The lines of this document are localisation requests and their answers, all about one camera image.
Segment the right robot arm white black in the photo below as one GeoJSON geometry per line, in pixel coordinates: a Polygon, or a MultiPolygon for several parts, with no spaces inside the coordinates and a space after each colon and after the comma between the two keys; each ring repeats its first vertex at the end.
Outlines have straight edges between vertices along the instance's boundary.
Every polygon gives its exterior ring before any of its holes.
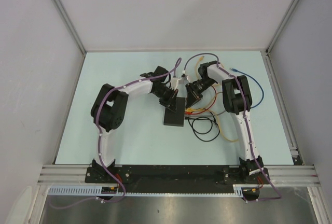
{"type": "Polygon", "coordinates": [[[256,147],[251,126],[252,96],[246,76],[235,76],[219,62],[203,63],[198,68],[201,78],[185,85],[187,107],[202,99],[202,93],[218,83],[222,86],[223,106],[230,113],[237,131],[240,145],[240,179],[252,183],[258,176],[267,179],[262,157],[256,147]]]}

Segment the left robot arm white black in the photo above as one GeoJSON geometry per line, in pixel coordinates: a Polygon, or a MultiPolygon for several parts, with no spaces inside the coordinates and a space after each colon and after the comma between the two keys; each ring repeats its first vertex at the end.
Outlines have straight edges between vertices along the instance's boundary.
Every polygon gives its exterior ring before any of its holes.
{"type": "Polygon", "coordinates": [[[110,148],[109,136],[122,124],[127,104],[142,95],[153,94],[159,99],[159,104],[171,112],[176,112],[176,97],[178,89],[168,85],[166,81],[170,71],[157,66],[155,71],[143,73],[137,80],[123,86],[114,87],[104,84],[91,108],[91,117],[99,135],[97,141],[97,155],[93,166],[98,165],[97,177],[107,183],[115,176],[115,155],[110,148]]]}

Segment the black network switch box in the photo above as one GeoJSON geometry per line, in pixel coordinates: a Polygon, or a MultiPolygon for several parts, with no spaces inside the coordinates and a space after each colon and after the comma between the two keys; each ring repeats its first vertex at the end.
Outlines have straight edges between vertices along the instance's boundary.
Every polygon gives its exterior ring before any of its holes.
{"type": "Polygon", "coordinates": [[[165,109],[163,125],[171,127],[183,127],[185,121],[186,99],[184,97],[176,98],[175,111],[165,109]]]}

